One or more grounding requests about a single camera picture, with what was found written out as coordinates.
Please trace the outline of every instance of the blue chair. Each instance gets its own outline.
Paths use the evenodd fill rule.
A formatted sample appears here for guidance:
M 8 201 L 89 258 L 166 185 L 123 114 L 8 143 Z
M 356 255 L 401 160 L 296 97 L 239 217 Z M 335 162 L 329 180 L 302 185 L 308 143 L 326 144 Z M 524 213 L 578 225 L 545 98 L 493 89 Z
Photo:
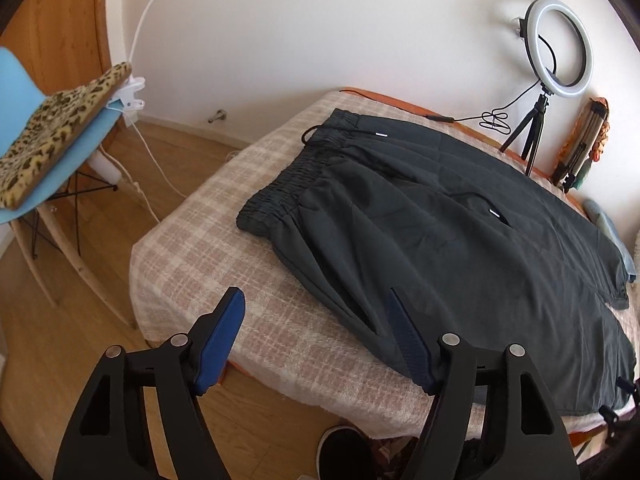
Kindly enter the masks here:
M 12 142 L 20 135 L 29 117 L 44 99 L 45 95 L 33 83 L 14 54 L 6 48 L 0 47 L 0 154 L 7 152 Z M 122 108 L 122 103 L 118 101 L 110 106 Z M 55 300 L 33 261 L 29 247 L 30 241 L 23 225 L 18 220 L 21 216 L 36 210 L 52 238 L 80 277 L 122 322 L 133 327 L 134 323 L 127 320 L 116 308 L 116 304 L 111 300 L 105 287 L 88 269 L 75 247 L 66 238 L 52 208 L 46 203 L 98 148 L 119 117 L 120 113 L 116 110 L 106 108 L 102 110 L 34 188 L 19 209 L 0 208 L 0 224 L 11 224 L 33 277 L 40 285 L 49 303 L 56 306 Z

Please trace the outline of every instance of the elastic waistband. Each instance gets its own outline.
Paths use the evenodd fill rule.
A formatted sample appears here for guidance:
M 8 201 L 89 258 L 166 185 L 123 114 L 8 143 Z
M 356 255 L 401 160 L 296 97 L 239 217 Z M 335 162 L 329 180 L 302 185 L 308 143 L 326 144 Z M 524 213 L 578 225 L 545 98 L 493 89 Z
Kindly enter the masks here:
M 322 126 L 354 128 L 358 118 L 356 114 L 336 108 Z M 340 129 L 316 130 L 293 162 L 244 204 L 236 217 L 238 228 L 269 238 L 273 224 L 296 208 L 298 198 L 318 179 L 322 168 L 355 136 Z

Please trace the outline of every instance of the chair backrest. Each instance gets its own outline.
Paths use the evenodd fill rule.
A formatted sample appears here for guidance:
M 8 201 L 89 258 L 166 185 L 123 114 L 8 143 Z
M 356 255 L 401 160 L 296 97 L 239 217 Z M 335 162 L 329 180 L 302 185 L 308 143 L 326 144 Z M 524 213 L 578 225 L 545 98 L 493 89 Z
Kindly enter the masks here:
M 18 138 L 44 99 L 20 61 L 0 46 L 0 156 Z

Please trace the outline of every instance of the blue gripper pad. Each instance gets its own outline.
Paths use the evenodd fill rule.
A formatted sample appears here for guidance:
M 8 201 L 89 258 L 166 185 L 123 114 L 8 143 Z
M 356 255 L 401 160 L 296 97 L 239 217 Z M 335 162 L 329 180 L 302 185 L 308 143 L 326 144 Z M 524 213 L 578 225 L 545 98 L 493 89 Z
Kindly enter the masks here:
M 433 357 L 404 304 L 393 289 L 386 295 L 385 313 L 402 358 L 409 368 L 412 381 L 421 386 L 425 392 L 433 395 L 438 382 L 431 371 Z
M 223 304 L 223 298 L 216 307 L 223 308 L 224 312 L 200 353 L 200 371 L 193 384 L 197 396 L 204 395 L 211 386 L 217 384 L 244 319 L 242 290 L 233 288 L 229 291 L 232 291 L 232 296 L 226 301 L 226 305 Z

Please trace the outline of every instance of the bed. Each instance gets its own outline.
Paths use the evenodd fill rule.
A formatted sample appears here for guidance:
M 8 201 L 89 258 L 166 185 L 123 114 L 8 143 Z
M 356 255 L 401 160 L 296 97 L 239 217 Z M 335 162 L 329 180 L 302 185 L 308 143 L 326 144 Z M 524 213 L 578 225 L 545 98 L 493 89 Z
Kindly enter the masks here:
M 346 418 L 372 438 L 419 435 L 431 398 L 377 361 L 289 274 L 267 240 L 236 228 L 244 203 L 300 152 L 301 133 L 322 123 L 335 108 L 427 125 L 521 167 L 479 134 L 433 123 L 400 109 L 398 102 L 386 102 L 396 106 L 353 92 L 327 94 L 239 153 L 145 235 L 134 246 L 130 264 L 131 301 L 144 337 L 159 342 L 186 332 L 227 287 L 238 286 L 247 306 L 230 355 L 234 365 L 288 397 Z M 539 174 L 534 179 L 566 200 Z M 613 313 L 638 355 L 633 287 L 628 285 L 630 308 Z M 636 378 L 639 372 L 636 363 Z M 469 438 L 480 435 L 483 417 L 484 407 L 474 405 Z M 570 433 L 602 423 L 598 414 L 563 420 Z

